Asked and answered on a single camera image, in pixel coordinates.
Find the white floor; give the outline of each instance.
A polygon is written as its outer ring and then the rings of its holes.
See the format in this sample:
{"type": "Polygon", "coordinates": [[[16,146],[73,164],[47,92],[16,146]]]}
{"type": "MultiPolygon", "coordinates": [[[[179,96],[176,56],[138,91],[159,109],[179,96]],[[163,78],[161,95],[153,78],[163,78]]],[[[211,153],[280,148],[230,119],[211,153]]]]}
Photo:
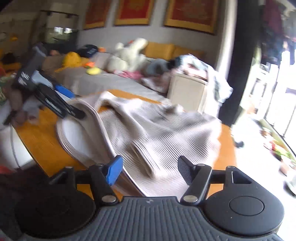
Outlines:
{"type": "Polygon", "coordinates": [[[248,115],[233,127],[233,134],[244,142],[235,151],[237,167],[282,202],[285,216],[277,234],[284,241],[295,241],[296,197],[284,188],[286,176],[279,171],[280,161],[263,146],[260,127],[248,115]]]}

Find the orange tabletop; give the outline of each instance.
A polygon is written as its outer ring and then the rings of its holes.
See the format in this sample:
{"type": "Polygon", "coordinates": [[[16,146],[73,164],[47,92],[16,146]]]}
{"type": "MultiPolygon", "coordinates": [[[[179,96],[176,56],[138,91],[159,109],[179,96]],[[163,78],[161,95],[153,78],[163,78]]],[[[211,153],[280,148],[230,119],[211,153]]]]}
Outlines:
{"type": "MultiPolygon", "coordinates": [[[[139,98],[151,103],[158,103],[157,101],[120,90],[109,90],[109,92],[117,97],[127,99],[139,98]]],[[[106,109],[106,107],[102,107],[99,112],[106,109]]],[[[16,128],[21,141],[31,154],[32,158],[48,176],[52,176],[65,166],[73,166],[75,170],[85,169],[85,166],[72,158],[60,145],[55,129],[57,118],[58,117],[52,111],[45,108],[40,111],[38,125],[32,125],[29,122],[26,122],[21,127],[16,128]]],[[[213,168],[225,170],[228,165],[235,166],[234,145],[230,134],[230,128],[228,126],[222,125],[222,133],[219,141],[221,143],[220,153],[213,168]]],[[[222,188],[223,186],[220,184],[211,185],[209,194],[219,191],[222,188]]],[[[78,189],[92,196],[89,185],[78,185],[78,189]]],[[[122,195],[116,190],[114,191],[121,199],[122,195]]]]}

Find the sofa cushion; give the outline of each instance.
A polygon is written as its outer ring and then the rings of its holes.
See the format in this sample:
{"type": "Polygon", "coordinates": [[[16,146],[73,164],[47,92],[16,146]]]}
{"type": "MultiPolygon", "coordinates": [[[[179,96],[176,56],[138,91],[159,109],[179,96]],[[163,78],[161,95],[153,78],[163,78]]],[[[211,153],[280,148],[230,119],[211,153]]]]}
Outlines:
{"type": "Polygon", "coordinates": [[[95,62],[95,66],[100,69],[105,69],[108,64],[108,60],[111,57],[110,53],[96,53],[93,57],[90,58],[90,62],[95,62]]]}
{"type": "Polygon", "coordinates": [[[174,49],[174,44],[149,42],[144,49],[144,55],[146,55],[148,58],[162,58],[165,60],[171,60],[174,49]]]}
{"type": "Polygon", "coordinates": [[[203,60],[205,57],[205,52],[200,51],[200,50],[193,50],[193,49],[188,49],[188,48],[183,48],[180,46],[176,46],[175,50],[173,52],[172,58],[176,58],[180,55],[184,54],[192,54],[193,56],[197,57],[198,59],[203,60]]]}

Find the metal screw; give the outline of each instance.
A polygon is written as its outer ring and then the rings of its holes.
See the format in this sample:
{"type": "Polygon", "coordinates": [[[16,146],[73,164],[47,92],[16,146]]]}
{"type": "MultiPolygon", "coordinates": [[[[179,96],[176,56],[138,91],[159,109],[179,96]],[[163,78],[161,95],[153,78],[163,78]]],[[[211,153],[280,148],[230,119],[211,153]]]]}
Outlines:
{"type": "Polygon", "coordinates": [[[183,197],[183,200],[185,202],[196,202],[198,200],[198,198],[193,195],[187,195],[187,196],[183,197]]]}
{"type": "Polygon", "coordinates": [[[102,197],[102,201],[106,202],[106,203],[112,203],[116,201],[116,197],[112,196],[112,195],[106,195],[102,197]]]}

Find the stuffed animal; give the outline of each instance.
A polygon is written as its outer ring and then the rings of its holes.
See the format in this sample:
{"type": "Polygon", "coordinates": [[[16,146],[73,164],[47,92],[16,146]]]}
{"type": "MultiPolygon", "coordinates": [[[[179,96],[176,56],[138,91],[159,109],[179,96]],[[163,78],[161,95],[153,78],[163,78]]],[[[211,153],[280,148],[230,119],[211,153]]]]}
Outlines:
{"type": "Polygon", "coordinates": [[[124,47],[122,43],[118,43],[115,47],[116,53],[110,58],[107,65],[107,71],[113,73],[118,71],[130,71],[134,72],[138,66],[145,61],[145,55],[140,54],[140,51],[144,49],[148,44],[148,41],[143,38],[137,38],[127,47],[124,47]]]}

